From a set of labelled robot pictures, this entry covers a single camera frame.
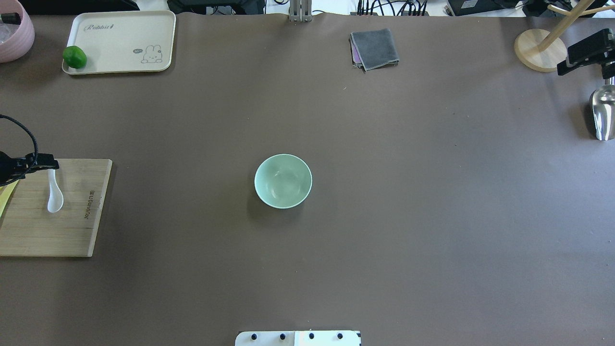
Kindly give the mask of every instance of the mint green bowl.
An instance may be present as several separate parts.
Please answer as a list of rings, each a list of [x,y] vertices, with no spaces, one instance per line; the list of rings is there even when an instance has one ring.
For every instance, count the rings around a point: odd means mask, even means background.
[[[265,204],[278,209],[292,208],[312,190],[312,172],[295,155],[274,155],[258,166],[254,187]]]

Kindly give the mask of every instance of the ceramic bowl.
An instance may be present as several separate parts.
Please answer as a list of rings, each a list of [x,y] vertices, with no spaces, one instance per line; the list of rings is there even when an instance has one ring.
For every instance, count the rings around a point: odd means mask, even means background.
[[[254,176],[256,194],[267,205],[288,209],[299,205],[312,190],[312,172],[300,158],[274,155],[261,163]]]
[[[0,63],[3,63],[18,59],[30,50],[34,43],[34,26],[30,16],[17,0],[0,0],[0,12],[17,12],[22,18],[19,29],[0,44]]]

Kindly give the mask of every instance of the folded towel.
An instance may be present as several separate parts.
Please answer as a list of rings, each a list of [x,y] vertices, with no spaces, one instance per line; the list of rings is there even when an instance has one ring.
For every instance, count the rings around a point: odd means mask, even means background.
[[[352,60],[365,71],[384,65],[397,65],[399,56],[389,29],[350,33]]]

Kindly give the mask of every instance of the cutting board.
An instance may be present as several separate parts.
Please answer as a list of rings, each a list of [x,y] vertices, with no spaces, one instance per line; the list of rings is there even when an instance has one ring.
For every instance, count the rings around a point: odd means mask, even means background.
[[[111,160],[58,159],[64,206],[47,211],[46,171],[21,179],[0,218],[1,256],[91,257],[103,211]]]

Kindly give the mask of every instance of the stainless steel scoop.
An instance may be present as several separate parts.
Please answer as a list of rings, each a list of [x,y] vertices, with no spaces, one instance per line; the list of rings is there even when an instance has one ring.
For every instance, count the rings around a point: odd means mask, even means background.
[[[593,121],[596,138],[609,140],[615,137],[615,78],[606,79],[605,85],[592,93]]]

